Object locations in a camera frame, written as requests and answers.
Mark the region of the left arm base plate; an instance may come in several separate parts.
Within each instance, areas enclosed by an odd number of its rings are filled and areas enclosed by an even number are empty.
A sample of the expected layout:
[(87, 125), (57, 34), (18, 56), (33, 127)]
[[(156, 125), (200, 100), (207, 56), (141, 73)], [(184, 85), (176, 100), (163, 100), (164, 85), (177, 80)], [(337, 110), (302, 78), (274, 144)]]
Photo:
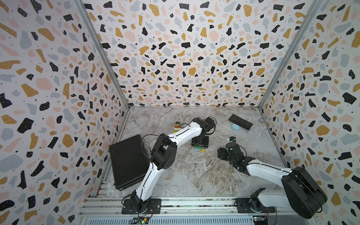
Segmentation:
[(121, 213), (124, 215), (130, 214), (159, 214), (161, 211), (162, 200), (160, 198), (150, 198), (145, 202), (132, 199), (124, 200)]

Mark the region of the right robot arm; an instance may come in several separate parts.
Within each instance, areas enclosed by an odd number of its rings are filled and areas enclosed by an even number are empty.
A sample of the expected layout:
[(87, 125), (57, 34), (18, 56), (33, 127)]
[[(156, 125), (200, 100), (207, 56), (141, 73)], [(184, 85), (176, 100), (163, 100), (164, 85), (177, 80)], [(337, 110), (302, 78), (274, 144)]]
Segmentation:
[(280, 187), (279, 190), (259, 188), (250, 195), (247, 205), (255, 213), (268, 208), (292, 209), (299, 216), (310, 219), (323, 209), (328, 197), (305, 168), (282, 168), (245, 156), (243, 148), (229, 142), (217, 150), (219, 159), (229, 162), (238, 172), (259, 177)]

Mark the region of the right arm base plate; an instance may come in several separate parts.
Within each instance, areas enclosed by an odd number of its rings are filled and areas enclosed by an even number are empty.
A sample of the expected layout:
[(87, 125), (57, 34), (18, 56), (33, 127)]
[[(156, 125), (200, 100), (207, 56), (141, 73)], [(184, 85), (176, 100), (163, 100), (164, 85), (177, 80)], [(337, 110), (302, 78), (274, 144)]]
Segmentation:
[(238, 213), (275, 213), (275, 207), (264, 207), (251, 198), (236, 198), (233, 204)]

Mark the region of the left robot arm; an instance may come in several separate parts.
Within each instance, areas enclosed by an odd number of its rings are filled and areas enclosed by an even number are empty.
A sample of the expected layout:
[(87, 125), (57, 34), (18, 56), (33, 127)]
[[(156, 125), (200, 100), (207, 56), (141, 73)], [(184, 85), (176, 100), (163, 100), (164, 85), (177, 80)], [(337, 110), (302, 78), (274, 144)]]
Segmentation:
[(202, 144), (207, 136), (214, 133), (216, 121), (213, 117), (194, 118), (187, 126), (173, 134), (160, 134), (151, 150), (150, 164), (140, 186), (132, 192), (131, 202), (139, 213), (144, 212), (152, 196), (152, 192), (161, 174), (175, 162), (179, 147), (188, 141), (195, 140)]

